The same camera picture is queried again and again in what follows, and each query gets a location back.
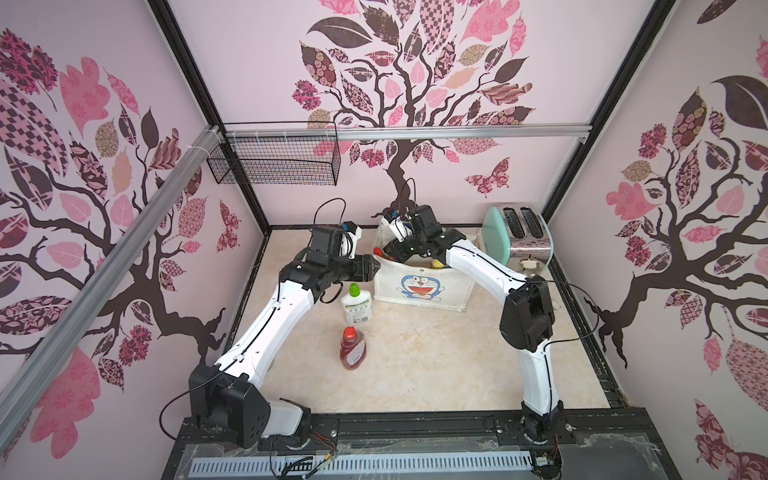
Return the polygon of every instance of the marble floor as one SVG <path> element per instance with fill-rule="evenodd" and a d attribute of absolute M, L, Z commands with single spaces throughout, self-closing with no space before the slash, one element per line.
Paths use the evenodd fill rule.
<path fill-rule="evenodd" d="M 372 252 L 375 235 L 375 230 L 364 230 L 358 253 Z M 280 269 L 309 238 L 307 230 L 272 232 L 238 338 L 264 308 Z M 548 272 L 543 276 L 551 279 Z M 361 283 L 360 288 L 373 293 L 372 282 Z M 550 285 L 550 292 L 556 319 L 552 339 L 577 337 L 555 285 Z M 475 285 L 465 313 L 379 301 L 374 301 L 373 309 L 374 317 L 363 329 L 367 357 L 357 370 L 345 370 L 339 361 L 346 326 L 340 302 L 317 303 L 277 353 L 260 391 L 267 398 L 290 399 L 314 412 L 520 409 L 523 388 L 517 356 L 498 331 L 502 306 L 481 286 Z M 550 348 L 555 385 L 565 408 L 607 408 L 581 342 Z"/>

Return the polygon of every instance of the patterned leaf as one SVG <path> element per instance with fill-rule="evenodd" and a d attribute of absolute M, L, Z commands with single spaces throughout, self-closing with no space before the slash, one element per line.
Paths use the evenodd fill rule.
<path fill-rule="evenodd" d="M 751 141 L 744 141 L 744 144 L 746 145 L 744 150 L 746 165 L 759 172 L 768 171 L 768 148 Z"/>
<path fill-rule="evenodd" d="M 53 200 L 53 185 L 48 176 L 39 168 L 11 156 L 8 148 L 5 149 L 5 159 L 11 168 L 13 180 L 22 194 L 41 210 L 47 210 Z"/>
<path fill-rule="evenodd" d="M 357 85 L 349 83 L 344 78 L 341 79 L 341 82 L 344 86 L 344 93 L 349 99 L 349 102 L 352 103 L 353 107 L 364 111 L 367 114 L 373 113 L 373 104 L 371 103 L 371 98 L 366 92 L 362 91 L 362 89 Z"/>
<path fill-rule="evenodd" d="M 533 84 L 525 84 L 519 87 L 517 84 L 501 84 L 494 87 L 480 90 L 487 99 L 494 105 L 517 103 L 520 95 L 531 91 Z"/>
<path fill-rule="evenodd" d="M 98 360 L 98 374 L 110 385 L 119 386 L 120 390 L 125 391 L 123 366 L 118 361 L 101 357 Z"/>
<path fill-rule="evenodd" d="M 680 208 L 688 205 L 699 190 L 700 170 L 697 150 L 694 148 L 688 154 L 688 158 L 680 166 L 675 178 L 674 186 L 677 191 L 677 199 L 680 201 Z"/>
<path fill-rule="evenodd" d="M 715 275 L 724 275 L 726 273 L 733 272 L 740 266 L 744 265 L 744 263 L 749 260 L 751 256 L 752 255 L 747 255 L 746 257 L 732 254 L 723 255 L 722 257 L 718 258 L 717 261 L 715 261 L 715 266 L 713 268 Z"/>
<path fill-rule="evenodd" d="M 365 67 L 347 68 L 345 72 L 352 75 L 352 78 L 354 78 L 357 81 L 368 81 L 371 78 L 373 78 L 373 72 Z"/>
<path fill-rule="evenodd" d="M 113 345 L 114 345 L 114 335 L 112 335 L 112 332 L 109 332 L 96 345 L 96 350 L 94 350 L 94 354 L 91 355 L 91 358 L 94 358 L 96 355 L 101 355 L 102 353 L 108 353 Z"/>
<path fill-rule="evenodd" d="M 179 214 L 179 235 L 186 238 L 192 238 L 203 228 L 205 220 L 205 198 L 193 198 Z"/>
<path fill-rule="evenodd" d="M 744 318 L 756 325 L 768 328 L 768 308 L 756 308 L 750 310 L 746 313 Z"/>
<path fill-rule="evenodd" d="M 312 25 L 307 33 L 310 31 L 319 31 L 341 48 L 362 47 L 372 41 L 371 36 L 363 27 L 344 17 L 324 18 Z"/>
<path fill-rule="evenodd" d="M 406 46 L 403 48 L 403 58 L 406 63 L 418 57 L 423 47 L 424 43 L 422 42 L 422 36 L 419 35 L 419 26 L 417 25 L 413 27 L 411 34 L 408 35 Z"/>
<path fill-rule="evenodd" d="M 703 227 L 696 227 L 690 230 L 688 233 L 684 234 L 683 237 L 686 237 L 690 242 L 693 243 L 706 243 L 717 238 L 717 236 L 722 232 L 723 230 L 720 229 L 720 227 L 715 227 L 714 225 L 705 225 Z"/>
<path fill-rule="evenodd" d="M 698 295 L 684 303 L 683 307 L 680 309 L 680 328 L 685 328 L 688 323 L 699 318 L 703 308 L 704 304 L 701 302 L 701 297 Z"/>
<path fill-rule="evenodd" d="M 45 163 L 55 173 L 67 173 L 67 148 L 56 128 L 35 104 L 1 78 L 0 139 L 10 148 Z"/>
<path fill-rule="evenodd" d="M 704 143 L 707 144 L 707 165 L 709 168 L 713 170 L 728 170 L 732 165 L 728 152 L 708 141 Z"/>
<path fill-rule="evenodd" d="M 516 58 L 515 60 L 510 60 L 507 63 L 503 64 L 499 70 L 496 72 L 496 76 L 494 77 L 494 81 L 497 81 L 498 83 L 504 83 L 506 81 L 510 81 L 515 77 L 515 75 L 518 74 L 520 71 L 520 68 L 523 66 L 523 62 L 528 60 L 528 57 L 526 58 Z"/>
<path fill-rule="evenodd" d="M 29 221 L 23 213 L 0 220 L 0 248 L 19 245 L 29 230 Z"/>
<path fill-rule="evenodd" d="M 513 57 L 520 51 L 525 43 L 525 33 L 527 30 L 525 22 L 523 21 L 523 16 L 520 15 L 512 26 L 512 35 L 509 38 L 509 51 L 512 53 Z"/>
<path fill-rule="evenodd" d="M 78 169 L 80 178 L 103 200 L 107 194 L 107 175 L 96 157 L 78 142 L 72 140 L 69 146 L 72 152 L 74 165 Z"/>
<path fill-rule="evenodd" d="M 160 141 L 160 132 L 157 130 L 157 122 L 154 121 L 151 108 L 141 118 L 141 137 L 147 148 L 155 148 Z"/>
<path fill-rule="evenodd" d="M 733 339 L 725 359 L 730 374 L 744 393 L 768 410 L 768 353 Z"/>
<path fill-rule="evenodd" d="M 469 107 L 469 112 L 467 113 L 467 120 L 471 120 L 478 116 L 478 113 L 480 113 L 480 99 L 472 102 L 472 106 Z"/>
<path fill-rule="evenodd" d="M 714 20 L 721 16 L 734 3 L 736 3 L 736 0 L 714 0 L 714 2 L 707 7 L 707 10 L 704 10 L 704 13 L 701 14 L 696 23 L 702 24 Z"/>
<path fill-rule="evenodd" d="M 453 41 L 449 41 L 442 48 L 440 56 L 437 57 L 435 62 L 435 81 L 442 80 L 448 76 L 451 68 L 453 68 L 453 62 L 456 60 L 456 47 L 453 45 Z"/>
<path fill-rule="evenodd" d="M 388 67 L 395 61 L 395 55 L 384 50 L 374 51 L 373 53 L 367 54 L 366 57 L 373 60 L 373 63 L 377 64 L 379 67 Z"/>
<path fill-rule="evenodd" d="M 668 306 L 681 306 L 688 301 L 690 296 L 693 295 L 688 290 L 675 290 L 667 297 L 667 302 L 664 304 L 664 308 Z"/>
<path fill-rule="evenodd" d="M 0 310 L 0 333 L 28 335 L 54 325 L 71 302 L 60 296 L 37 296 Z"/>
<path fill-rule="evenodd" d="M 152 323 L 152 309 L 149 307 L 149 303 L 138 300 L 131 304 L 131 312 L 134 313 L 136 319 L 140 322 L 144 322 L 147 325 L 154 325 Z"/>
<path fill-rule="evenodd" d="M 396 47 L 400 39 L 400 30 L 395 20 L 383 8 L 362 6 L 362 15 L 373 30 L 373 34 L 384 43 Z"/>
<path fill-rule="evenodd" d="M 118 131 L 114 129 L 114 119 L 99 125 L 94 141 L 102 158 L 114 157 L 118 153 Z"/>
<path fill-rule="evenodd" d="M 465 67 L 476 64 L 480 58 L 482 58 L 485 51 L 488 50 L 488 45 L 477 44 L 464 50 L 462 56 L 458 58 L 458 62 Z"/>
<path fill-rule="evenodd" d="M 699 89 L 697 88 L 683 104 L 674 120 L 672 143 L 674 143 L 677 151 L 682 153 L 685 147 L 694 142 L 699 132 L 701 132 L 706 118 L 707 104 L 699 96 Z"/>
<path fill-rule="evenodd" d="M 768 87 L 757 78 L 734 75 L 715 80 L 725 87 L 725 112 L 744 127 L 768 130 Z"/>
<path fill-rule="evenodd" d="M 125 153 L 126 149 L 114 159 L 112 167 L 112 185 L 114 185 L 114 194 L 122 194 L 131 185 L 131 160 Z"/>
<path fill-rule="evenodd" d="M 22 281 L 22 266 L 19 262 L 0 266 L 0 298 L 10 295 Z"/>
<path fill-rule="evenodd" d="M 493 138 L 459 138 L 452 143 L 456 151 L 464 155 L 480 154 L 499 145 Z"/>
<path fill-rule="evenodd" d="M 727 215 L 738 215 L 743 207 L 744 189 L 741 185 L 736 185 L 717 199 L 717 209 Z"/>
<path fill-rule="evenodd" d="M 483 65 L 485 71 L 491 71 L 496 66 L 498 61 L 502 59 L 505 48 L 507 48 L 507 44 L 503 44 L 501 47 L 494 48 L 488 52 L 485 56 L 485 64 Z"/>
<path fill-rule="evenodd" d="M 621 237 L 621 238 L 631 237 L 637 231 L 637 229 L 640 228 L 640 225 L 642 224 L 643 223 L 639 220 L 632 220 L 630 223 L 627 223 L 626 225 L 624 225 L 621 231 L 619 233 L 616 233 L 615 236 Z"/>
<path fill-rule="evenodd" d="M 704 361 L 707 362 L 712 373 L 720 368 L 720 360 L 723 358 L 723 352 L 720 350 L 720 344 L 717 342 L 716 336 L 712 336 L 704 343 L 703 354 Z"/>

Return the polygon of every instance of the tree branch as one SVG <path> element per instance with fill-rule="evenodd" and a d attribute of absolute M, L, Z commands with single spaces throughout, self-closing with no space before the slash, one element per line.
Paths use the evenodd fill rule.
<path fill-rule="evenodd" d="M 84 284 L 77 278 L 75 278 L 71 273 L 69 273 L 66 270 L 59 269 L 55 272 L 49 272 L 40 265 L 38 265 L 37 257 L 38 257 L 38 251 L 42 248 L 43 242 L 45 242 L 48 238 L 43 236 L 39 242 L 37 242 L 36 245 L 34 245 L 29 250 L 29 256 L 25 257 L 24 255 L 21 255 L 20 253 L 14 253 L 14 254 L 4 254 L 0 255 L 0 262 L 22 262 L 29 265 L 40 277 L 42 277 L 43 280 L 53 280 L 54 278 L 59 278 L 64 280 L 65 282 L 69 283 L 73 287 L 75 287 L 78 290 L 83 290 Z"/>

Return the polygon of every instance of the toaster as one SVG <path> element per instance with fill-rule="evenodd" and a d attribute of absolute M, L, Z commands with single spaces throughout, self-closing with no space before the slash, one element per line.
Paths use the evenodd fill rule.
<path fill-rule="evenodd" d="M 547 224 L 530 204 L 494 205 L 485 215 L 481 236 L 488 255 L 526 275 L 538 275 L 552 258 Z"/>

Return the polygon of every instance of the black wire basket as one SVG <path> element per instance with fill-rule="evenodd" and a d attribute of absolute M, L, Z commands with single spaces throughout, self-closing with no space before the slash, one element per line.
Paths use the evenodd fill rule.
<path fill-rule="evenodd" d="M 303 128 L 227 135 L 226 143 L 216 147 L 208 157 L 208 167 L 217 183 L 336 185 L 341 153 L 335 124 L 248 123 L 300 124 Z"/>

